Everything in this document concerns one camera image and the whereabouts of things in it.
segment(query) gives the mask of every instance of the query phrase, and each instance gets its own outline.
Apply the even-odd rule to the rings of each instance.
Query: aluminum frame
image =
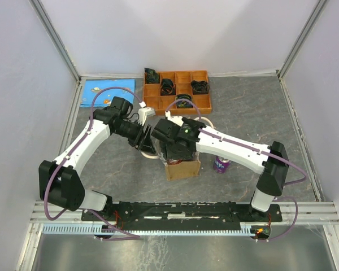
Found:
[[[296,56],[298,55],[302,45],[304,44],[305,40],[308,38],[312,28],[314,27],[315,23],[317,22],[318,18],[320,17],[321,13],[323,12],[328,0],[319,0],[318,3],[315,5],[310,17],[307,19],[303,29],[300,32],[297,40],[295,41],[292,49],[290,50],[289,55],[286,57],[284,64],[282,65],[281,69],[277,73],[277,76],[282,79],[288,72],[289,68],[293,64]]]
[[[47,14],[47,12],[44,9],[43,4],[40,0],[29,0],[32,4],[35,12],[37,13],[39,19],[41,20],[43,26],[45,27],[45,30],[47,31],[49,37],[53,41],[54,46],[58,50],[59,54],[63,58],[64,62],[66,63],[67,67],[69,68],[70,72],[72,73],[72,76],[74,79],[79,82],[80,81],[80,75],[73,64],[73,61],[71,60],[64,43],[60,39],[59,35],[55,31],[55,28],[53,27],[50,18]]]
[[[324,225],[323,228],[335,267],[339,270],[339,225]]]
[[[43,223],[30,223],[15,271],[32,270]]]

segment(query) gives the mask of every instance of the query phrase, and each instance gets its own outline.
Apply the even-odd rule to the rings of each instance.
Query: black mounting plate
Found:
[[[280,207],[272,204],[261,216],[249,212],[250,204],[233,202],[216,203],[147,203],[119,202],[112,205],[112,215],[99,212],[107,221],[121,219],[123,230],[240,230],[241,222],[282,222]],[[82,213],[83,221],[99,221],[91,213]]]

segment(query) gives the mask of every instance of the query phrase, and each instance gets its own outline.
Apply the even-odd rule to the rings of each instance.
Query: small cardboard box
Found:
[[[198,154],[193,161],[183,161],[177,165],[165,165],[166,176],[168,181],[184,179],[198,176],[201,162],[198,160]]]

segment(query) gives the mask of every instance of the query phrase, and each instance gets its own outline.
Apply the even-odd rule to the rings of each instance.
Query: blue mat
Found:
[[[99,91],[111,86],[120,86],[123,88],[129,88],[134,92],[135,80],[134,79],[119,79],[119,80],[90,80],[86,81],[84,84],[84,91],[81,100],[80,107],[90,107],[92,100],[97,95]],[[97,100],[95,100],[94,107],[106,107],[111,104],[113,97],[121,97],[133,103],[134,96],[121,89],[111,89],[103,92]]]

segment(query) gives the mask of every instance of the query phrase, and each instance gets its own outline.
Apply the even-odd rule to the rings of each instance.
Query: brown box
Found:
[[[201,162],[199,160],[184,161],[178,165],[167,164],[165,166],[167,180],[172,181],[198,176],[200,166]]]
[[[176,85],[176,95],[183,93],[191,95],[201,114],[211,113],[211,91],[208,94],[193,95],[191,87],[193,80],[208,82],[207,71],[158,72],[158,74],[160,82],[163,78],[172,80]],[[146,84],[146,74],[144,75],[143,100],[148,107],[155,109],[157,115],[164,115],[164,111],[175,100],[176,95],[161,96],[160,84]],[[177,108],[173,105],[171,115],[197,115],[197,112],[194,108]]]

